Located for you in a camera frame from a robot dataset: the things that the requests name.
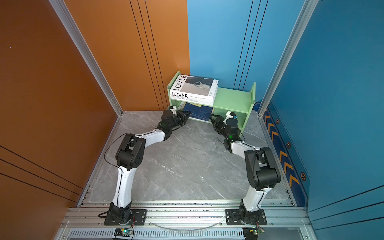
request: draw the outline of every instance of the white book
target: white book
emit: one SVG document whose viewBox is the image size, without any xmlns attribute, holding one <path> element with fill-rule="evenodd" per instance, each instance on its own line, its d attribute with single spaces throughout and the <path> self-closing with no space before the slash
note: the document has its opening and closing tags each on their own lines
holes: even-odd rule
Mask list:
<svg viewBox="0 0 384 240">
<path fill-rule="evenodd" d="M 214 99 L 216 98 L 216 94 L 217 94 L 217 86 L 216 86 L 216 90 L 215 90 Z M 192 102 L 192 103 L 198 103 L 198 104 L 202 104 L 202 105 L 209 105 L 209 106 L 213 106 L 213 104 L 214 104 L 214 102 L 202 101 L 200 99 L 193 99 L 193 98 L 181 98 L 181 97 L 176 97 L 176 96 L 172 96 L 172 95 L 171 95 L 171 99 L 178 100 L 178 101 L 187 101 L 187 102 Z"/>
<path fill-rule="evenodd" d="M 218 80 L 213 78 L 179 75 L 169 94 L 171 99 L 184 98 L 187 101 L 213 103 L 217 92 Z"/>
</svg>

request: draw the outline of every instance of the blue book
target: blue book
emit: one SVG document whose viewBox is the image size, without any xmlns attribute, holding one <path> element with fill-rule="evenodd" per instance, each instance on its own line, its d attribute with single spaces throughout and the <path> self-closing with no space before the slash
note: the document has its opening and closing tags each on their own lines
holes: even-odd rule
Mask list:
<svg viewBox="0 0 384 240">
<path fill-rule="evenodd" d="M 190 118 L 209 122 L 213 107 L 208 107 L 203 105 L 196 106 L 190 103 L 185 103 L 183 110 L 192 112 Z"/>
</svg>

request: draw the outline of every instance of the orange wall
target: orange wall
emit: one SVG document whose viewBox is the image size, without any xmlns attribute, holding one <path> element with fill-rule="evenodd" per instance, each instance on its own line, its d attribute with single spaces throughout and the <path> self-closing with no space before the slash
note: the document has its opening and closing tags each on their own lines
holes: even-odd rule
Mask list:
<svg viewBox="0 0 384 240">
<path fill-rule="evenodd" d="M 6 1 L 0 32 L 0 235 L 52 239 L 117 116 L 49 1 Z"/>
<path fill-rule="evenodd" d="M 124 111 L 163 110 L 190 73 L 186 0 L 65 0 Z"/>
</svg>

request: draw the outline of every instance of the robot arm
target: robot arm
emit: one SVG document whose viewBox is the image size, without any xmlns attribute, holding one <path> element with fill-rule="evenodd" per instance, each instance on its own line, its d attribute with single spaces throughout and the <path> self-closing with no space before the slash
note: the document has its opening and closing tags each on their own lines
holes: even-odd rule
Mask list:
<svg viewBox="0 0 384 240">
<path fill-rule="evenodd" d="M 241 140 L 234 112 L 227 112 L 225 119 L 211 115 L 211 122 L 215 131 L 225 137 L 225 148 L 245 160 L 250 186 L 240 203 L 240 219 L 244 224 L 258 222 L 259 217 L 265 215 L 261 209 L 262 201 L 271 188 L 281 181 L 272 150 L 268 147 L 254 147 Z"/>
<path fill-rule="evenodd" d="M 104 225 L 117 225 L 117 223 L 125 225 L 130 221 L 133 178 L 137 167 L 142 162 L 144 149 L 156 142 L 167 140 L 172 131 L 185 125 L 190 115 L 190 111 L 176 111 L 176 107 L 173 106 L 163 112 L 161 122 L 153 131 L 125 135 L 116 153 L 117 165 L 121 173 L 119 170 L 116 192 Z M 245 160 L 250 186 L 247 195 L 241 200 L 240 219 L 244 224 L 258 222 L 259 217 L 264 215 L 261 209 L 263 199 L 271 188 L 280 182 L 280 174 L 272 151 L 268 147 L 253 147 L 242 141 L 239 138 L 237 117 L 233 112 L 229 111 L 225 119 L 212 114 L 211 122 L 214 130 L 225 136 L 225 148 Z"/>
<path fill-rule="evenodd" d="M 104 225 L 125 225 L 131 219 L 131 191 L 133 178 L 137 167 L 141 164 L 144 149 L 156 142 L 165 141 L 172 131 L 184 126 L 190 111 L 176 111 L 176 107 L 169 107 L 163 112 L 161 122 L 153 131 L 142 134 L 128 133 L 124 136 L 116 152 L 119 166 L 118 182 L 112 203 L 109 205 Z"/>
</svg>

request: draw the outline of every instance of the floor panel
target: floor panel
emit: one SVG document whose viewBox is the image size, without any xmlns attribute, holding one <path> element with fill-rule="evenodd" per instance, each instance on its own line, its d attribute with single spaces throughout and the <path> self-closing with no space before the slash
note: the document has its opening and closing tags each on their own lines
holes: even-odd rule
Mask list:
<svg viewBox="0 0 384 240">
<path fill-rule="evenodd" d="M 160 111 L 124 112 L 115 138 L 124 133 L 153 130 L 161 114 Z M 256 117 L 253 112 L 244 138 L 250 145 L 265 147 L 267 143 Z M 229 153 L 218 138 L 211 124 L 189 120 L 168 140 L 146 148 L 134 177 L 132 201 L 242 199 L 249 187 L 244 160 Z M 110 163 L 116 164 L 114 156 L 120 142 L 117 140 L 107 152 Z M 111 202 L 117 174 L 116 167 L 103 162 L 88 202 Z M 282 183 L 266 196 L 269 199 L 288 197 Z"/>
</svg>

